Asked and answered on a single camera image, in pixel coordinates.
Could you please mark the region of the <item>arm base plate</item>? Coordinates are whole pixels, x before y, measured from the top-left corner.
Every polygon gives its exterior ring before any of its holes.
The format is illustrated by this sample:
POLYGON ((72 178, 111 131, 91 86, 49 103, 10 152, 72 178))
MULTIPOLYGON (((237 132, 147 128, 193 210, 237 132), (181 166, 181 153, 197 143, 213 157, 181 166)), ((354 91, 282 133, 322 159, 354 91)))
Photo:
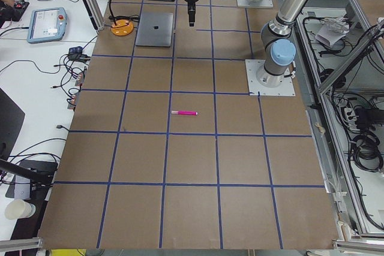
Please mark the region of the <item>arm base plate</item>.
POLYGON ((293 76, 289 67, 281 76, 272 76, 264 69, 263 59, 246 59, 245 67, 250 96, 294 97, 293 76))
POLYGON ((272 0, 236 0, 237 6, 242 8, 272 8, 272 0))

